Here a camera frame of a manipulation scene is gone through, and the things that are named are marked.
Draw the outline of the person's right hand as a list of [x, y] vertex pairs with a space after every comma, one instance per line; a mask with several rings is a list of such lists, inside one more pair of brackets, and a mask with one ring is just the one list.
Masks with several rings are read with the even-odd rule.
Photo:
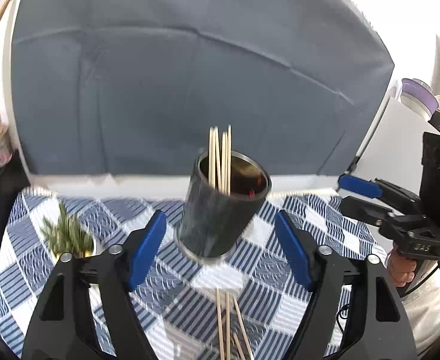
[[417, 262], [411, 258], [400, 256], [396, 250], [396, 245], [388, 254], [387, 271], [391, 282], [396, 288], [405, 287], [413, 281]]

